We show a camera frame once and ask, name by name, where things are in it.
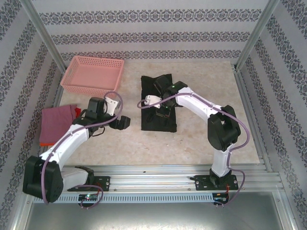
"beige countertop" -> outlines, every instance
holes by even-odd
[[[122,115],[131,118],[130,127],[89,138],[69,158],[67,165],[165,165],[210,164],[213,148],[207,140],[204,121],[186,108],[176,108],[177,133],[141,131],[141,76],[158,77],[171,73],[173,82],[182,81],[207,100],[231,105],[237,117],[248,125],[236,81],[229,62],[218,63],[126,63],[118,92],[124,100]],[[90,96],[64,90],[60,105],[77,104],[86,109]],[[242,134],[238,144],[243,143]],[[251,139],[246,147],[234,151],[232,163],[259,163]]]

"folded black garment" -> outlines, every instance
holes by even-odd
[[[171,86],[173,84],[173,79],[171,74],[166,74],[166,78],[169,80]],[[155,88],[154,82],[157,78],[150,78],[147,76],[142,76],[142,100],[145,99],[147,95],[155,95],[161,97],[159,91]],[[162,131],[162,132],[177,132],[176,124],[176,112],[173,107],[170,111],[169,118],[162,117],[156,114],[156,108],[151,107],[148,109],[142,109],[142,127],[141,130],[144,131]]]

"pink plastic basket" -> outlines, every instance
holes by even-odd
[[[123,66],[124,60],[74,56],[61,86],[69,92],[103,97],[118,89]]]

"red cloth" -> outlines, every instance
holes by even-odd
[[[42,110],[42,131],[40,145],[52,145],[67,132],[76,118],[77,105],[65,105]]]

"purple cable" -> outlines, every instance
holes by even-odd
[[[59,143],[54,147],[53,151],[48,155],[47,159],[45,160],[45,163],[44,163],[43,169],[42,169],[42,175],[41,175],[42,197],[43,197],[43,200],[44,200],[44,203],[45,203],[45,204],[49,204],[49,202],[47,201],[47,198],[46,198],[46,190],[45,190],[45,171],[46,171],[46,166],[47,166],[47,164],[48,164],[50,158],[54,155],[54,153],[55,153],[56,150],[60,147],[60,145],[61,145],[68,137],[70,137],[72,134],[74,134],[74,133],[76,133],[76,132],[78,132],[78,131],[80,131],[80,130],[82,130],[82,129],[85,129],[85,128],[92,128],[92,127],[96,127],[96,126],[104,126],[104,125],[107,125],[108,123],[110,123],[110,122],[116,120],[116,119],[120,116],[120,114],[121,114],[121,112],[122,112],[122,110],[123,110],[123,106],[124,106],[123,99],[122,99],[121,95],[120,95],[119,93],[115,92],[115,91],[109,91],[109,92],[107,92],[107,93],[105,94],[104,98],[106,98],[106,96],[107,96],[108,94],[111,94],[111,93],[116,94],[116,95],[119,97],[119,99],[120,99],[120,109],[119,109],[118,114],[115,115],[115,117],[113,117],[112,119],[110,119],[110,120],[108,120],[108,121],[101,122],[101,123],[97,123],[97,124],[93,124],[93,125],[83,126],[83,127],[80,127],[80,128],[78,128],[78,129],[72,131],[71,134],[67,134],[66,136],[63,137],[62,140],[59,141]]]
[[[100,203],[100,201],[102,200],[102,197],[104,196],[104,190],[103,190],[102,187],[100,187],[100,186],[97,186],[97,185],[86,185],[86,184],[81,184],[81,185],[76,186],[75,188],[77,188],[77,187],[92,187],[92,188],[97,188],[97,189],[98,189],[98,192],[99,192],[99,190],[101,191],[101,197],[99,198],[99,200],[98,200],[96,203],[94,203],[92,206],[86,207],[86,209],[94,208],[96,205],[98,205],[98,204]],[[82,201],[81,201],[81,204],[80,204],[80,206],[81,206],[82,209],[85,208],[85,207],[83,206],[83,201],[84,201],[84,200],[82,200]]]
[[[145,101],[146,101],[146,100],[141,100],[141,101],[139,101],[139,103],[137,104],[137,107],[138,107],[139,109],[150,108],[150,107],[152,107],[152,106],[155,106],[155,105],[157,105],[157,104],[164,103],[164,102],[166,102],[166,101],[168,101],[168,100],[170,100],[170,99],[172,99],[172,98],[179,97],[179,96],[192,96],[192,97],[195,97],[196,99],[198,99],[199,101],[203,102],[205,105],[207,105],[208,107],[212,108],[213,110],[215,110],[215,111],[217,111],[217,112],[220,112],[221,114],[223,114],[223,115],[225,115],[225,116],[227,116],[227,117],[229,117],[229,118],[231,118],[231,119],[237,121],[237,122],[244,128],[244,130],[245,130],[245,132],[246,132],[246,135],[247,135],[246,141],[245,141],[242,145],[239,145],[239,146],[237,146],[237,147],[234,147],[234,148],[230,149],[230,151],[229,151],[229,153],[228,153],[228,156],[227,156],[227,167],[228,167],[230,170],[232,170],[232,171],[242,173],[243,179],[242,179],[242,183],[241,183],[239,189],[237,190],[237,192],[235,193],[235,195],[233,196],[233,198],[232,198],[231,200],[229,200],[229,201],[224,205],[224,206],[226,206],[226,205],[230,204],[230,203],[237,197],[237,195],[239,194],[239,192],[240,192],[240,190],[242,189],[243,184],[244,184],[244,182],[245,182],[245,173],[244,173],[242,170],[233,169],[233,168],[230,167],[230,156],[231,156],[232,151],[238,150],[238,149],[240,149],[240,148],[243,148],[244,146],[246,146],[246,145],[248,144],[249,139],[250,139],[249,130],[248,130],[248,128],[245,126],[245,124],[244,124],[242,121],[240,121],[239,119],[237,119],[236,117],[234,117],[234,116],[232,116],[231,114],[226,113],[226,112],[224,112],[224,111],[222,111],[222,110],[220,110],[220,109],[218,109],[218,108],[212,106],[211,104],[209,104],[208,102],[206,102],[206,101],[205,101],[204,99],[202,99],[201,97],[199,97],[199,96],[197,96],[197,95],[195,95],[195,94],[193,94],[193,93],[190,93],[190,92],[178,93],[178,94],[172,95],[172,96],[170,96],[170,97],[168,97],[168,98],[166,98],[166,99],[163,99],[163,100],[161,100],[161,101],[159,101],[159,102],[153,103],[153,104],[151,104],[151,105],[146,105],[146,106],[140,106],[140,104],[141,104],[142,102],[145,102]]]

